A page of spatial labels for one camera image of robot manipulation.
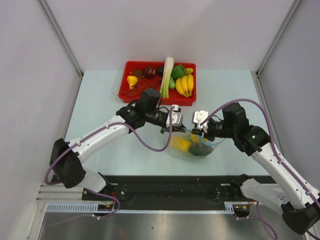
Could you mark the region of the clear zip top bag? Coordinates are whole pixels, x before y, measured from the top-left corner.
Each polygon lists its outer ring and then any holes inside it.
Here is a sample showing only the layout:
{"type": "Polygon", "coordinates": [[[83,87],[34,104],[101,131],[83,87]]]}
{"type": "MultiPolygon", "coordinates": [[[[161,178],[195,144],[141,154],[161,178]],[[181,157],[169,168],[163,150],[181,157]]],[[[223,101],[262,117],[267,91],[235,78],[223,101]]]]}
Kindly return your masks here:
{"type": "Polygon", "coordinates": [[[181,159],[202,159],[210,155],[224,140],[216,137],[214,141],[209,141],[186,129],[185,132],[172,133],[167,151],[170,155],[181,159]]]}

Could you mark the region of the dark green toy avocado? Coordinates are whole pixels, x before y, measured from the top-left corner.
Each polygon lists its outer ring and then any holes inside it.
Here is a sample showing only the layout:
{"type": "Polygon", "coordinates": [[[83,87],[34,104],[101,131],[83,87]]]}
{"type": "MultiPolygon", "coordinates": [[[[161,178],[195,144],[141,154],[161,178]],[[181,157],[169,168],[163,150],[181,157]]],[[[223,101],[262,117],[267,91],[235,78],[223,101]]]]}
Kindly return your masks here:
{"type": "Polygon", "coordinates": [[[211,146],[202,143],[193,143],[188,150],[190,154],[196,157],[206,157],[213,151],[214,149],[211,146]]]}

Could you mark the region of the yellow toy mango slice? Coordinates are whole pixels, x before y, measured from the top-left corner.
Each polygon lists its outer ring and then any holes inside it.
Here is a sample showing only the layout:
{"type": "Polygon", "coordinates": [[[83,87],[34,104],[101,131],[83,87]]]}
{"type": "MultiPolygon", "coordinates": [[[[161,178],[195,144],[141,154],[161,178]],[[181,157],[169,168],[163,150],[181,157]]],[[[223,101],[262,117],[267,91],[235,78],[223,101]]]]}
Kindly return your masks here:
{"type": "Polygon", "coordinates": [[[171,138],[169,146],[177,151],[180,152],[188,152],[189,148],[191,147],[192,143],[183,137],[174,136],[171,138]]]}

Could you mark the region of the yellow toy lemon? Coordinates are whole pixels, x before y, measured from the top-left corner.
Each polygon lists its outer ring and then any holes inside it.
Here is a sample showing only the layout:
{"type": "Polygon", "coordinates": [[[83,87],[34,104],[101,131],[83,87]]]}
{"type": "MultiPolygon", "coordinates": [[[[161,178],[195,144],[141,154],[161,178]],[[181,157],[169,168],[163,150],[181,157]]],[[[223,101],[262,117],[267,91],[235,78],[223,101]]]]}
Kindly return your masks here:
{"type": "Polygon", "coordinates": [[[196,134],[190,134],[190,139],[193,143],[203,143],[206,144],[208,140],[196,134]]]}

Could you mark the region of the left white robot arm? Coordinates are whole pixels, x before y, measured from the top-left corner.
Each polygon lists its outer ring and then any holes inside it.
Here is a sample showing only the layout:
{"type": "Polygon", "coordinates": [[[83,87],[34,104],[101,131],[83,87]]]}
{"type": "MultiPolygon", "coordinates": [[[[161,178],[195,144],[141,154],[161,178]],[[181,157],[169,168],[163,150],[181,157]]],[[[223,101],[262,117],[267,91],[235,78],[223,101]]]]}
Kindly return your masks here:
{"type": "Polygon", "coordinates": [[[49,173],[54,172],[59,183],[67,189],[82,187],[100,200],[110,196],[111,188],[102,174],[86,169],[83,164],[94,153],[112,141],[136,130],[146,123],[158,126],[160,132],[181,132],[184,129],[181,108],[174,104],[170,108],[160,106],[161,94],[148,88],[138,99],[119,109],[116,114],[97,129],[71,141],[63,138],[53,144],[49,168],[45,174],[45,183],[50,185],[49,173]]]}

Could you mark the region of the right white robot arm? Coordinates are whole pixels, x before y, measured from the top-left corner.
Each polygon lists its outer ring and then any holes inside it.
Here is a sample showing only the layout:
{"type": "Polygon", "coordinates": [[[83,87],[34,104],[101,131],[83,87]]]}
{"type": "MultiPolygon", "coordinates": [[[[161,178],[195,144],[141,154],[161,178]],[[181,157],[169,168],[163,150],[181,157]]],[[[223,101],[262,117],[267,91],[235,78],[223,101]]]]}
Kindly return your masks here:
{"type": "Polygon", "coordinates": [[[203,110],[194,112],[192,133],[210,141],[215,138],[233,140],[235,147],[261,165],[280,188],[267,187],[242,174],[230,188],[235,200],[256,200],[280,214],[295,233],[308,234],[320,220],[320,191],[308,183],[280,153],[271,128],[265,131],[250,124],[239,102],[236,99],[219,107],[223,115],[220,121],[213,120],[213,113],[203,110]]]}

